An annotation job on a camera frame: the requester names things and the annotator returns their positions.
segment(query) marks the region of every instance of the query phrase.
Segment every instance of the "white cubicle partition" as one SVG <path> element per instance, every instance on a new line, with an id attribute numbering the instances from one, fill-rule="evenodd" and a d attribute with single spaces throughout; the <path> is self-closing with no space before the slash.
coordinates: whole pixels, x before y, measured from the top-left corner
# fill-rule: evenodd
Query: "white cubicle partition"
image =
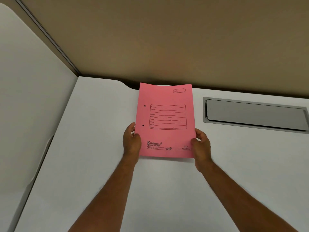
<path id="1" fill-rule="evenodd" d="M 309 228 L 309 135 L 203 122 L 203 97 L 305 106 L 309 100 L 193 89 L 214 161 L 299 231 Z M 16 232 L 67 231 L 121 159 L 138 90 L 79 77 Z M 193 159 L 140 158 L 122 232 L 237 231 Z"/>
<path id="2" fill-rule="evenodd" d="M 0 231 L 13 231 L 77 77 L 0 3 Z"/>

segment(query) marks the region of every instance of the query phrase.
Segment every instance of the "pink file folder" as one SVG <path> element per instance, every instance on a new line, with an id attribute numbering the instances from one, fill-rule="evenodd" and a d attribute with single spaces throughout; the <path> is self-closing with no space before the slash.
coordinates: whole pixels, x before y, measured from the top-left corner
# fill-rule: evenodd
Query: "pink file folder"
<path id="1" fill-rule="evenodd" d="M 141 156 L 193 158 L 192 85 L 141 83 L 135 123 L 135 133 L 141 136 Z"/>

